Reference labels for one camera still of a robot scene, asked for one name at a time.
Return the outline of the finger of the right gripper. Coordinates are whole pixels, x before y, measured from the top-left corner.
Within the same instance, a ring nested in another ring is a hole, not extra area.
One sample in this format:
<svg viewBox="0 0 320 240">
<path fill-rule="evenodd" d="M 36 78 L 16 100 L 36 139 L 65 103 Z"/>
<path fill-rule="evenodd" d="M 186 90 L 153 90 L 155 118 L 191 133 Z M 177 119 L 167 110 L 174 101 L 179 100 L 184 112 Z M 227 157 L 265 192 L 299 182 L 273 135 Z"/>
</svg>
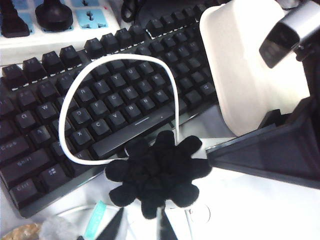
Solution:
<svg viewBox="0 0 320 240">
<path fill-rule="evenodd" d="M 318 109 L 314 97 L 304 98 L 282 125 L 260 125 L 257 130 L 208 148 L 210 166 L 319 189 Z"/>
</svg>

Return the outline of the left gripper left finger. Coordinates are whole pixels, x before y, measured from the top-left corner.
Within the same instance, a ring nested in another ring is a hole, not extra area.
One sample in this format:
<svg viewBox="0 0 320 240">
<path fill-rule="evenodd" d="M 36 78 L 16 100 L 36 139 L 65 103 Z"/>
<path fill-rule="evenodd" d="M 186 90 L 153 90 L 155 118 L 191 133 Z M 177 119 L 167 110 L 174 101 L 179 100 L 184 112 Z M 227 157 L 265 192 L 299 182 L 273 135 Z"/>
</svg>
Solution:
<svg viewBox="0 0 320 240">
<path fill-rule="evenodd" d="M 119 211 L 114 215 L 111 221 L 107 224 L 107 226 L 102 231 L 102 239 L 103 240 L 115 240 L 120 226 L 121 221 L 124 214 L 124 208 L 120 208 Z"/>
</svg>

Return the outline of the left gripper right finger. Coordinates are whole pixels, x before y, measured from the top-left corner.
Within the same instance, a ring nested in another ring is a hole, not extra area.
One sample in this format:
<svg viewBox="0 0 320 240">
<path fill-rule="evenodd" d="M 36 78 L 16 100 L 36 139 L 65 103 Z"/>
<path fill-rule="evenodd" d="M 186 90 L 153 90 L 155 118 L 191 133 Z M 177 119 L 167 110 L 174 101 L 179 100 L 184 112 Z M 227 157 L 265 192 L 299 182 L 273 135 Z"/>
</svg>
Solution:
<svg viewBox="0 0 320 240">
<path fill-rule="evenodd" d="M 178 240 L 164 209 L 157 210 L 157 239 Z"/>
</svg>

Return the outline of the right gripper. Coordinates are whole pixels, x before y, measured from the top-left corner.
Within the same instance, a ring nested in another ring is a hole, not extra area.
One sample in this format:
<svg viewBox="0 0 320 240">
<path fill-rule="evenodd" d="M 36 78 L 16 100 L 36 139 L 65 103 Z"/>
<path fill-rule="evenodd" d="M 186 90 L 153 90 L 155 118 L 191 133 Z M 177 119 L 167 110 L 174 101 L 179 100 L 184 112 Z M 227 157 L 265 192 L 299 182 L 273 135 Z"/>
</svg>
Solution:
<svg viewBox="0 0 320 240">
<path fill-rule="evenodd" d="M 320 99 L 320 35 L 312 36 L 300 45 L 296 51 L 296 59 L 302 62 L 310 94 Z M 281 117 L 280 109 L 265 114 L 260 126 L 275 124 Z"/>
</svg>

